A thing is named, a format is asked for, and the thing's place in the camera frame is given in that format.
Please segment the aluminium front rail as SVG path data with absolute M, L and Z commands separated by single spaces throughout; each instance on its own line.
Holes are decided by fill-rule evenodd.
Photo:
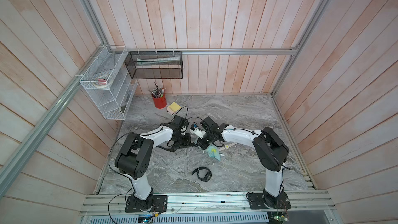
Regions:
M 291 211 L 336 209 L 326 190 L 288 190 Z M 125 196 L 88 195 L 80 216 L 125 215 Z M 250 212 L 245 192 L 168 194 L 167 214 Z

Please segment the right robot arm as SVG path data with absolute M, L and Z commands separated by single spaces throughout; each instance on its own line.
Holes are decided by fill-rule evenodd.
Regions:
M 261 164 L 266 168 L 265 192 L 272 198 L 279 197 L 282 193 L 283 167 L 289 148 L 272 128 L 247 130 L 226 123 L 218 125 L 207 117 L 200 124 L 193 124 L 189 131 L 198 137 L 197 145 L 203 150 L 216 141 L 254 148 Z

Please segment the tape roll on shelf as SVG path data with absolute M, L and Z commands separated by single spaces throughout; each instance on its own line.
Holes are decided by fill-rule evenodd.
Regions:
M 112 85 L 114 78 L 110 74 L 99 75 L 93 80 L 95 88 L 105 89 Z

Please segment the teal microfiber cloth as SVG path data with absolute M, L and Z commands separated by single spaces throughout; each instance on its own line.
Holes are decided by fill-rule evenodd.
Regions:
M 207 152 L 207 154 L 209 155 L 210 158 L 214 158 L 218 161 L 221 161 L 221 155 L 219 153 L 218 147 L 216 147 L 213 144 L 210 144 L 205 151 Z

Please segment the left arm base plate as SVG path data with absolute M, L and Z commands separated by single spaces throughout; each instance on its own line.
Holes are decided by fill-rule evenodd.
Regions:
M 135 196 L 127 198 L 125 207 L 126 213 L 143 213 L 143 212 L 165 212 L 167 211 L 168 196 L 150 195 L 147 200 L 141 200 Z

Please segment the aluminium wall frame rail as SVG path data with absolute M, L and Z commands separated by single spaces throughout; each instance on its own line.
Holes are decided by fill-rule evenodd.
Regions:
M 24 143 L 64 99 L 61 128 L 93 102 L 76 82 L 100 46 L 187 56 L 289 55 L 321 0 L 1 0 L 1 135 Z

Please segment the yellow sticky note pad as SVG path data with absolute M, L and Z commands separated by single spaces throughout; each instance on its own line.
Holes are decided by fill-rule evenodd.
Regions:
M 170 107 L 171 109 L 173 109 L 175 111 L 175 113 L 181 109 L 181 106 L 178 105 L 176 102 L 173 102 L 172 104 L 170 104 L 168 107 Z

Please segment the red pen holder cup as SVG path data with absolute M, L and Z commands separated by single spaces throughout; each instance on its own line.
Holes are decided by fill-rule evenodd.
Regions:
M 163 109 L 167 106 L 167 101 L 166 101 L 166 96 L 165 94 L 161 94 L 158 97 L 155 97 L 154 95 L 152 96 L 154 106 L 157 109 Z

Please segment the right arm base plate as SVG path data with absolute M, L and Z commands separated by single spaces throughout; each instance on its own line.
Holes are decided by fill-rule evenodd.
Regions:
M 246 198 L 250 209 L 290 209 L 291 203 L 287 194 L 282 191 L 279 196 L 273 197 L 266 191 L 261 193 L 247 192 Z

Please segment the black mesh wall basket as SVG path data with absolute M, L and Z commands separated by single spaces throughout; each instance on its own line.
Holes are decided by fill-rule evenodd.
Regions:
M 124 64 L 132 79 L 182 79 L 182 53 L 176 51 L 131 51 Z

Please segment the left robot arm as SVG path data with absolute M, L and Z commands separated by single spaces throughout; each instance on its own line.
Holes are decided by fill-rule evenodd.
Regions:
M 129 178 L 135 198 L 145 201 L 152 194 L 146 171 L 154 148 L 175 152 L 178 149 L 194 146 L 187 132 L 188 126 L 187 119 L 175 116 L 172 121 L 161 124 L 153 131 L 127 135 L 115 159 L 115 167 Z

